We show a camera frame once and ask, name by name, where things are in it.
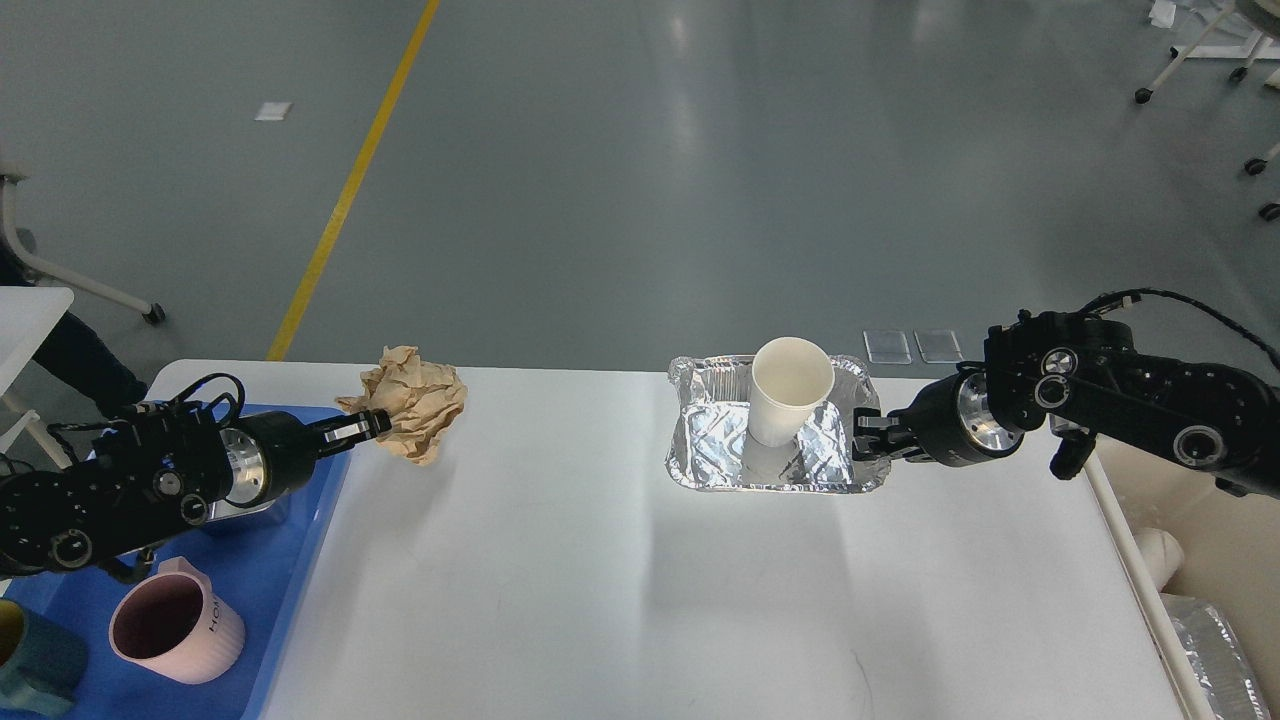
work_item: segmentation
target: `cable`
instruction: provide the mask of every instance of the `cable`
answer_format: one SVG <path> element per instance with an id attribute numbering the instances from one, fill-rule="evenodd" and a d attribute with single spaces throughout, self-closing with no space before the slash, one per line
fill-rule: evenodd
<path id="1" fill-rule="evenodd" d="M 173 400 L 170 400 L 170 402 L 177 407 L 177 406 L 182 405 L 183 402 L 186 402 L 187 400 L 189 400 L 192 395 L 196 395 L 196 391 L 198 391 L 200 388 L 205 387 L 210 382 L 216 380 L 219 378 L 225 378 L 225 379 L 230 380 L 236 386 L 236 395 L 234 396 L 232 396 L 229 392 L 224 392 L 224 393 L 219 395 L 218 397 L 215 397 L 214 401 L 209 404 L 209 407 L 214 407 L 215 405 L 218 405 L 218 404 L 220 404 L 223 401 L 227 402 L 227 407 L 228 407 L 227 415 L 218 424 L 219 427 L 225 428 L 225 427 L 230 425 L 232 423 L 234 423 L 236 420 L 238 420 L 241 410 L 244 410 L 244 383 L 242 383 L 241 379 L 237 378 L 236 375 L 232 375 L 229 373 L 210 373 L 210 374 L 200 378 L 198 380 L 191 383 L 189 386 L 187 386 L 187 389 L 184 389 L 184 391 L 179 392 L 178 395 L 173 396 Z"/>
<path id="2" fill-rule="evenodd" d="M 0 462 L 3 462 L 8 468 L 4 477 L 17 475 L 18 465 L 24 465 L 27 468 L 26 470 L 22 470 L 23 473 L 33 473 L 36 470 L 36 468 L 31 462 L 27 462 L 26 460 L 14 460 L 13 457 L 9 457 L 4 452 L 0 452 Z"/>
<path id="3" fill-rule="evenodd" d="M 58 447 L 63 448 L 63 452 L 67 454 L 67 459 L 76 465 L 81 461 L 79 455 L 76 452 L 76 448 L 72 447 L 72 443 L 63 437 L 64 432 L 84 433 L 92 430 L 109 430 L 118 425 L 128 427 L 128 420 L 108 420 L 105 423 L 51 423 L 45 429 L 49 430 L 49 437 L 58 442 Z"/>
<path id="4" fill-rule="evenodd" d="M 1201 302 L 1199 300 L 1196 300 L 1194 297 L 1188 297 L 1188 296 L 1185 296 L 1185 295 L 1183 295 L 1180 292 L 1174 292 L 1171 290 L 1160 290 L 1160 288 L 1155 288 L 1155 287 L 1139 287 L 1139 288 L 1133 288 L 1133 290 L 1121 290 L 1121 291 L 1117 291 L 1117 292 L 1107 292 L 1107 293 L 1100 295 L 1100 296 L 1094 297 L 1093 300 L 1091 300 L 1089 302 L 1087 302 L 1084 305 L 1084 307 L 1080 307 L 1078 310 L 1078 313 L 1080 313 L 1080 314 L 1088 314 L 1088 313 L 1098 313 L 1100 310 L 1102 310 L 1105 313 L 1105 311 L 1107 311 L 1107 309 L 1115 310 L 1116 307 L 1123 306 L 1126 300 L 1138 300 L 1143 295 L 1155 295 L 1157 297 L 1167 297 L 1169 300 L 1176 300 L 1179 302 L 1185 302 L 1187 305 L 1190 305 L 1192 307 L 1199 310 L 1201 313 L 1204 313 L 1206 315 L 1213 318 L 1219 323 L 1222 323 L 1224 325 L 1231 328 L 1233 331 L 1235 331 L 1244 340 L 1247 340 L 1247 341 L 1252 342 L 1253 345 L 1258 346 L 1258 348 L 1261 348 L 1262 352 L 1267 354 L 1267 359 L 1271 360 L 1271 365 L 1274 365 L 1275 369 L 1280 370 L 1280 352 L 1277 352 L 1275 347 L 1271 347 L 1261 337 L 1253 334 L 1252 332 L 1249 332 L 1248 328 L 1245 328 L 1240 323 L 1236 323 L 1235 320 L 1228 318 L 1222 313 L 1220 313 L 1220 311 L 1210 307 L 1208 305 Z"/>

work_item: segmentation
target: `chair leg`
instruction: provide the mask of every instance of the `chair leg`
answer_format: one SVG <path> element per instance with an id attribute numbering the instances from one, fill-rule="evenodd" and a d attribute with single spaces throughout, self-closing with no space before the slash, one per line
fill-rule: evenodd
<path id="1" fill-rule="evenodd" d="M 23 247 L 20 242 L 18 242 L 18 223 L 14 219 L 14 208 L 17 205 L 15 195 L 17 195 L 17 186 L 13 183 L 13 181 L 9 179 L 8 177 L 0 178 L 0 215 L 3 215 L 4 220 L 3 224 L 4 234 L 3 237 L 0 237 L 0 242 L 4 242 L 5 247 L 8 247 L 9 251 L 14 254 L 15 258 L 18 258 L 18 261 L 20 261 L 23 265 L 35 269 L 41 274 L 59 279 L 69 286 L 78 287 L 87 292 L 92 292 L 99 297 L 110 300 L 111 302 L 115 302 L 118 305 L 123 305 L 129 310 L 141 313 L 142 316 L 151 324 L 164 320 L 164 309 L 155 302 L 147 302 L 145 300 L 140 300 L 137 297 L 133 297 L 132 295 L 115 290 L 114 287 L 102 284 L 74 270 L 68 270 L 61 265 L 55 265 L 49 260 L 45 260 L 40 256 L 27 252 L 27 249 Z"/>
<path id="2" fill-rule="evenodd" d="M 1190 54 L 1196 50 L 1196 47 L 1198 47 L 1202 42 L 1204 42 L 1204 40 L 1208 38 L 1210 33 L 1217 29 L 1217 26 L 1234 12 L 1235 12 L 1235 0 L 1228 0 L 1228 3 L 1222 5 L 1222 12 L 1219 13 L 1217 17 L 1215 17 L 1212 20 L 1210 20 L 1210 23 L 1204 27 L 1204 32 L 1202 32 L 1201 36 L 1196 38 L 1196 42 L 1190 44 L 1187 47 L 1185 53 L 1179 53 L 1178 56 L 1174 58 L 1169 63 L 1169 65 L 1165 67 L 1164 72 L 1156 76 L 1156 79 L 1151 82 L 1149 87 L 1140 87 L 1138 88 L 1137 92 L 1133 94 L 1134 101 L 1138 102 L 1139 105 L 1144 105 L 1147 101 L 1149 101 L 1152 94 L 1160 90 L 1161 85 L 1165 85 L 1165 81 L 1169 79 L 1169 76 L 1174 74 L 1174 70 L 1176 70 L 1183 64 L 1183 61 L 1187 60 L 1188 56 L 1190 56 Z"/>
<path id="3" fill-rule="evenodd" d="M 1244 161 L 1244 172 L 1251 176 L 1260 176 L 1262 170 L 1267 169 L 1267 163 L 1276 159 L 1280 155 L 1280 142 L 1271 146 L 1267 154 L 1261 158 L 1249 158 Z"/>
<path id="4" fill-rule="evenodd" d="M 12 392 L 0 395 L 0 404 L 4 404 L 5 407 L 14 413 L 27 413 L 31 410 L 31 406 L 24 400 Z M 38 413 L 36 418 L 27 423 L 26 429 L 31 434 L 31 438 L 36 441 L 36 445 L 45 451 L 45 455 L 54 461 L 54 465 L 58 465 L 59 470 L 72 466 L 72 459 L 67 456 L 67 452 L 58 445 L 54 436 L 49 434 L 49 428 L 45 427 L 45 421 L 40 419 Z"/>
<path id="5" fill-rule="evenodd" d="M 1253 44 L 1252 49 L 1249 49 L 1249 56 L 1245 58 L 1244 64 L 1231 70 L 1231 74 L 1226 76 L 1226 79 L 1231 82 L 1240 82 L 1244 79 L 1244 76 L 1249 73 L 1249 68 L 1253 67 L 1253 61 L 1257 60 L 1258 55 L 1265 53 L 1267 47 L 1271 47 L 1271 38 L 1265 36 L 1258 37 L 1258 41 Z"/>

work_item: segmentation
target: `blue tray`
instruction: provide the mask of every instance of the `blue tray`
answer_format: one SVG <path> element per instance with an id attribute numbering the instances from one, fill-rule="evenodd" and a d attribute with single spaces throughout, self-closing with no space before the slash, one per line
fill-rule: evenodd
<path id="1" fill-rule="evenodd" d="M 246 406 L 244 414 L 284 410 L 303 423 L 338 414 L 332 407 Z M 88 643 L 88 669 L 65 720 L 252 720 L 262 711 L 293 614 L 302 600 L 329 518 L 342 489 L 348 455 L 316 464 L 311 482 L 287 496 L 287 507 L 214 523 L 211 536 L 192 530 L 169 541 L 159 560 L 182 555 L 214 583 L 214 592 L 244 619 L 244 651 L 224 675 L 184 685 L 125 662 L 111 652 L 106 626 L 128 587 L 92 568 L 67 575 L 14 579 L 5 597 L 69 628 Z M 38 720 L 26 711 L 0 717 Z"/>

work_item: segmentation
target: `mug handle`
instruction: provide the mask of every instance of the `mug handle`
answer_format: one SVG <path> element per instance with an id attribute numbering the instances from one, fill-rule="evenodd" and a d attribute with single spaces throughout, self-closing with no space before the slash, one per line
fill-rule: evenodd
<path id="1" fill-rule="evenodd" d="M 46 717 L 60 717 L 76 706 L 76 701 L 58 688 L 37 678 L 29 670 L 18 670 L 23 684 L 9 698 L 14 705 Z"/>
<path id="2" fill-rule="evenodd" d="M 163 575 L 165 573 L 186 573 L 195 578 L 205 588 L 206 593 L 212 592 L 214 584 L 209 580 L 209 575 L 197 570 L 195 565 L 187 562 L 187 559 L 180 555 L 160 562 L 156 574 Z"/>

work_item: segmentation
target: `person's leg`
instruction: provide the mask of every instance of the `person's leg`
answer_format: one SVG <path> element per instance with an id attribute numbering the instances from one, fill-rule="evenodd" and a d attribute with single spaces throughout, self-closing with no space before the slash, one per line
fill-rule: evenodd
<path id="1" fill-rule="evenodd" d="M 142 400 L 147 386 L 115 359 L 102 340 L 67 313 L 33 356 L 41 368 L 93 401 L 106 418 Z"/>

